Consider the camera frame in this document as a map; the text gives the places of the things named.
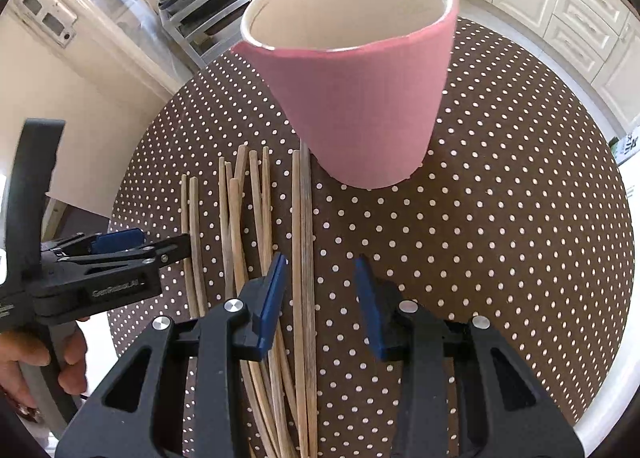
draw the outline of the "tiled floor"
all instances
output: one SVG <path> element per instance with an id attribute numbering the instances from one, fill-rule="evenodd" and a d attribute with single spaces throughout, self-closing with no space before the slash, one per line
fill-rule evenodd
<path id="1" fill-rule="evenodd" d="M 575 96 L 582 102 L 582 105 L 586 108 L 588 113 L 591 115 L 591 118 L 593 118 L 597 126 L 602 131 L 604 138 L 609 141 L 609 139 L 616 136 L 615 130 L 607 118 L 587 95 L 584 89 L 582 89 L 580 84 L 574 80 L 569 73 L 562 69 L 547 53 L 543 52 L 540 46 L 524 37 L 523 34 L 511 25 L 507 24 L 505 21 L 501 20 L 499 17 L 487 12 L 479 6 L 476 6 L 468 0 L 460 0 L 460 17 L 471 19 L 482 26 L 486 26 L 499 34 L 504 35 L 537 57 L 542 63 L 546 64 L 562 80 L 562 82 L 569 87 L 569 89 L 574 92 Z"/>

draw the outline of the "polka dot tablecloth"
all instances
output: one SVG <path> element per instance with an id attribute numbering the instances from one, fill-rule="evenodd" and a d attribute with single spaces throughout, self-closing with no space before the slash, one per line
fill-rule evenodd
<path id="1" fill-rule="evenodd" d="M 197 175 L 204 275 L 209 303 L 217 305 L 224 290 L 218 156 L 235 160 L 240 143 L 271 148 L 274 243 L 290 254 L 290 154 L 299 142 L 255 69 L 228 52 L 149 126 L 124 176 L 111 228 L 139 227 L 155 238 L 177 234 L 180 175 Z M 386 456 L 396 430 L 401 364 L 376 362 L 367 348 L 351 281 L 360 253 L 377 275 L 439 317 L 489 317 L 565 417 L 572 423 L 580 418 L 620 344 L 634 247 L 607 144 L 546 66 L 510 40 L 460 19 L 437 124 L 412 177 L 386 189 L 354 189 L 312 159 L 312 181 L 323 456 Z M 250 196 L 249 178 L 244 192 Z M 243 242 L 250 276 L 257 277 L 249 205 L 245 199 Z M 153 317 L 188 319 L 182 266 L 165 268 L 161 277 L 160 297 L 110 314 L 119 354 Z M 283 310 L 292 350 L 290 295 Z M 193 450 L 193 386 L 191 370 L 187 454 Z M 259 458 L 260 439 L 247 410 L 245 416 Z"/>

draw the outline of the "silver screw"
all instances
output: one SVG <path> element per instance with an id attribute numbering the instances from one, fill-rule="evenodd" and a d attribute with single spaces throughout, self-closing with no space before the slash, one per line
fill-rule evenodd
<path id="1" fill-rule="evenodd" d="M 156 317 L 151 326 L 154 327 L 154 330 L 166 330 L 171 325 L 171 319 L 169 317 L 165 317 L 164 315 L 160 317 Z"/>
<path id="2" fill-rule="evenodd" d="M 400 309 L 401 312 L 404 312 L 404 313 L 416 313 L 418 311 L 417 303 L 413 301 L 407 301 L 407 300 L 400 301 L 398 308 Z"/>
<path id="3" fill-rule="evenodd" d="M 244 308 L 244 303 L 239 299 L 229 299 L 225 303 L 225 310 L 231 313 L 239 312 Z"/>
<path id="4" fill-rule="evenodd" d="M 491 322 L 483 315 L 476 315 L 471 322 L 474 324 L 476 328 L 481 330 L 486 330 L 489 326 L 491 326 Z"/>

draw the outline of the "pink cup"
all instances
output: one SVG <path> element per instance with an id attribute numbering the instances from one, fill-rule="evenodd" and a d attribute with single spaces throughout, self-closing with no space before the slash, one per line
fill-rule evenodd
<path id="1" fill-rule="evenodd" d="M 253 0 L 236 51 L 338 181 L 407 179 L 427 151 L 458 0 Z"/>

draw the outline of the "finger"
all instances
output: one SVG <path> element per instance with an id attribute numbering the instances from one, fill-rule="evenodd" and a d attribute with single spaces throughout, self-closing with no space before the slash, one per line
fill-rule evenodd
<path id="1" fill-rule="evenodd" d="M 86 362 L 84 359 L 67 366 L 58 376 L 58 383 L 68 394 L 80 394 L 86 391 Z"/>
<path id="2" fill-rule="evenodd" d="M 38 407 L 17 362 L 0 362 L 0 386 L 19 404 Z"/>
<path id="3" fill-rule="evenodd" d="M 78 328 L 66 338 L 63 357 L 67 364 L 77 364 L 81 359 L 84 359 L 85 353 L 86 340 L 84 339 L 84 333 Z"/>
<path id="4" fill-rule="evenodd" d="M 50 360 L 46 346 L 36 337 L 23 332 L 0 333 L 0 361 L 46 366 Z"/>

